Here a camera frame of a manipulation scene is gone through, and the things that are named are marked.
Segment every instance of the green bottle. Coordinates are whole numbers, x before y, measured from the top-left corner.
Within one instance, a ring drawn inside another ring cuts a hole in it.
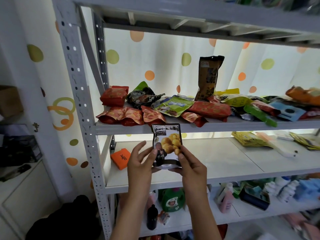
[[[186,202],[182,188],[159,189],[158,200],[164,212],[176,212]]]

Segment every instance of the green dot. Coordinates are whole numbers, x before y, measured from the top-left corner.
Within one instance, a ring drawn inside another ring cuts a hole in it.
[[[117,64],[119,61],[119,54],[114,49],[106,52],[106,59],[110,64]]]
[[[268,58],[268,59],[265,59],[264,61],[262,61],[261,68],[263,70],[269,70],[269,69],[273,68],[274,64],[275,64],[274,59]]]
[[[191,63],[191,55],[189,53],[183,53],[182,58],[181,58],[181,64],[184,67],[189,66]]]
[[[43,53],[41,49],[33,44],[28,44],[27,46],[30,59],[34,62],[40,62],[43,60]]]
[[[70,141],[70,146],[78,145],[79,141],[77,139],[73,139]]]

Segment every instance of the green circle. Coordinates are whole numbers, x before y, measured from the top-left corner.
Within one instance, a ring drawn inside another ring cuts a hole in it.
[[[28,44],[26,47],[28,49],[29,56],[32,61],[34,62],[43,61],[43,53],[39,47],[33,44]]]
[[[110,64],[117,64],[119,61],[119,54],[114,49],[110,49],[106,52],[106,60]]]
[[[79,141],[77,139],[72,139],[70,141],[70,146],[75,146],[75,145],[78,145]]]
[[[270,70],[271,68],[273,68],[274,64],[275,64],[274,59],[268,58],[262,61],[261,68],[263,70]]]
[[[181,58],[181,64],[184,67],[189,66],[191,63],[191,55],[189,53],[183,53]]]
[[[72,109],[70,110],[70,112],[66,113],[66,112],[62,112],[60,110],[55,110],[55,112],[57,112],[57,114],[59,115],[70,115],[72,114],[75,110],[76,110],[76,104],[75,104],[75,101],[70,98],[70,97],[60,97],[60,98],[57,98],[56,100],[53,101],[53,106],[57,106],[59,102],[61,101],[70,101],[72,103]]]

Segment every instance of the orange box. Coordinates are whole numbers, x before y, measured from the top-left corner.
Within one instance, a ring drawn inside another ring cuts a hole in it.
[[[112,161],[118,167],[119,170],[122,170],[127,167],[130,156],[131,153],[125,148],[122,148],[120,151],[117,151],[110,155]]]

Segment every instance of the brown box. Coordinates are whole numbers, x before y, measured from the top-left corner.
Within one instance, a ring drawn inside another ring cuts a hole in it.
[[[0,85],[0,115],[5,118],[23,112],[18,89],[13,86]]]

